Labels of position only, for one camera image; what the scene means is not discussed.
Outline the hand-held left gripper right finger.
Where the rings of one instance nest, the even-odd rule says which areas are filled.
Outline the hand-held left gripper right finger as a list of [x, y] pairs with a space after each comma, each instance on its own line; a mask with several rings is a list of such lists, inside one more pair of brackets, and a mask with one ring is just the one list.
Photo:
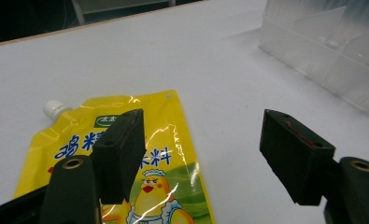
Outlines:
[[369, 161], [334, 160], [335, 147], [294, 117], [266, 109], [260, 151], [294, 203], [318, 206], [326, 224], [369, 224]]

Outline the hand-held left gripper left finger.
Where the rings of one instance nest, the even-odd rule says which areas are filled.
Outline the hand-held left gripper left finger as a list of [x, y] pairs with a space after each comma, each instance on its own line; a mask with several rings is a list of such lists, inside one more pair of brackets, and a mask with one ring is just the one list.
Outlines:
[[119, 115], [91, 155], [54, 165], [38, 224], [103, 224], [101, 206], [129, 200], [145, 153], [143, 110]]

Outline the yellow spouted seasoning pouch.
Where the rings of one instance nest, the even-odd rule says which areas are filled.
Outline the yellow spouted seasoning pouch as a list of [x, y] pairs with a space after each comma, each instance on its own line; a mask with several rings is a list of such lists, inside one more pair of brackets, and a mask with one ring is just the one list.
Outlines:
[[130, 200], [101, 207], [104, 224], [215, 224], [191, 135], [175, 91], [92, 98], [65, 108], [31, 140], [16, 198], [47, 185], [57, 161], [90, 155], [119, 115], [144, 111], [146, 153]]

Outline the clear plastic divided organizer box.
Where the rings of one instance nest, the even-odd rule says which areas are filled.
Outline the clear plastic divided organizer box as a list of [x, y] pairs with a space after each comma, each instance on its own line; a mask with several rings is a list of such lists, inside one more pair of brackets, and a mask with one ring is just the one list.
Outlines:
[[369, 0], [267, 0], [260, 43], [369, 115]]

